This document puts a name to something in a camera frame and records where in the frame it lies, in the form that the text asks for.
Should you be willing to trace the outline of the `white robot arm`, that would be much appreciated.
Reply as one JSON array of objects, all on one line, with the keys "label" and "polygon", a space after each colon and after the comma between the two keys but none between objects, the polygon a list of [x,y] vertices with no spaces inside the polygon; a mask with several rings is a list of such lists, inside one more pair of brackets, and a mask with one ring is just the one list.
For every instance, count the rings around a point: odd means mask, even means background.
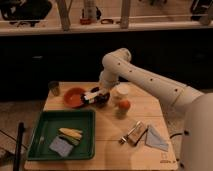
[{"label": "white robot arm", "polygon": [[185,114],[178,171],[213,171],[213,93],[203,93],[178,81],[130,63],[120,48],[102,58],[99,81],[111,90],[120,77]]}]

